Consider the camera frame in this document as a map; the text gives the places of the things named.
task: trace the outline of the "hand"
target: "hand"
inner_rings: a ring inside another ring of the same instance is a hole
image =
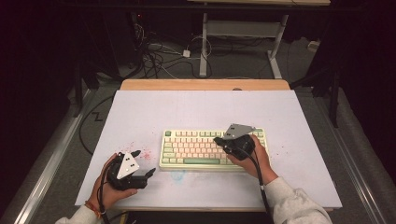
[[[100,188],[102,176],[106,175],[106,174],[104,174],[105,168],[111,161],[113,161],[116,158],[116,156],[117,156],[117,154],[114,154],[105,163],[101,174],[96,179],[95,184],[93,185],[92,194],[91,194],[91,197],[88,200],[88,202],[90,202],[96,208],[97,211],[100,211],[97,195],[98,195],[98,190]],[[128,198],[136,193],[137,193],[137,189],[116,190],[116,189],[113,189],[108,183],[105,182],[105,184],[103,185],[103,206],[107,210],[114,203],[116,203],[118,200]]]
[[[277,174],[272,170],[268,154],[262,144],[260,144],[260,140],[254,134],[252,134],[250,137],[253,139],[254,145],[256,146],[254,151],[251,153],[251,157],[260,165],[263,184],[267,185],[271,181],[277,179]],[[250,158],[239,161],[233,155],[228,154],[227,157],[233,162],[233,164],[243,167],[248,174],[258,177],[256,166],[253,164]]]

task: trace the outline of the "bracelet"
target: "bracelet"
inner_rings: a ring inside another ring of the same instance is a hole
[[[85,206],[91,209],[96,214],[97,218],[102,217],[102,214],[95,208],[95,206],[93,206],[92,203],[85,201]]]

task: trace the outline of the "table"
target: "table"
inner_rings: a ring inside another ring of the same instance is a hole
[[[328,6],[330,0],[189,0],[193,2],[202,2],[206,6],[209,3],[222,4],[253,4],[253,5],[284,5],[284,6]],[[252,36],[252,37],[274,37],[274,47],[267,51],[269,64],[274,78],[282,78],[279,66],[276,62],[276,53],[282,40],[283,32],[286,28],[289,15],[283,15],[281,22],[258,22],[258,21],[210,21],[207,13],[204,13],[203,32],[202,32],[202,50],[200,61],[200,77],[206,77],[207,40],[208,35],[222,36]]]
[[[231,91],[235,87],[244,91]],[[115,209],[264,211],[258,180],[245,172],[159,169],[164,129],[219,130],[227,129],[231,122],[265,127],[271,163],[277,173],[294,188],[305,189],[323,207],[342,206],[297,97],[287,83],[228,79],[125,80],[114,98],[76,204],[83,204],[91,195],[93,182],[111,154],[139,149],[142,153],[136,161],[141,169],[156,167],[157,171],[145,189],[119,201]]]

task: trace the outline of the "handheld controller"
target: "handheld controller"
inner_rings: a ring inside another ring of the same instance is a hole
[[[254,127],[232,124],[223,138],[216,137],[214,141],[218,146],[223,148],[225,153],[231,154],[242,161],[254,150],[254,141],[248,135],[248,133],[254,130]]]
[[[148,184],[148,180],[153,176],[155,168],[148,171],[145,175],[133,175],[139,169],[139,165],[134,160],[140,151],[132,153],[119,153],[111,162],[107,171],[107,182],[114,189],[143,189]]]

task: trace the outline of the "person's right hand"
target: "person's right hand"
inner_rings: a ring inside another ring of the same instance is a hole
[[[251,157],[260,165],[260,169],[262,171],[262,181],[264,185],[267,185],[277,178],[277,174],[272,170],[268,154],[262,144],[260,144],[260,140],[254,134],[252,134],[250,137],[253,139],[254,145],[256,146],[254,151],[251,153]],[[233,162],[233,164],[243,167],[248,174],[258,177],[256,166],[253,164],[250,158],[239,161],[233,155],[228,154],[227,157]]]

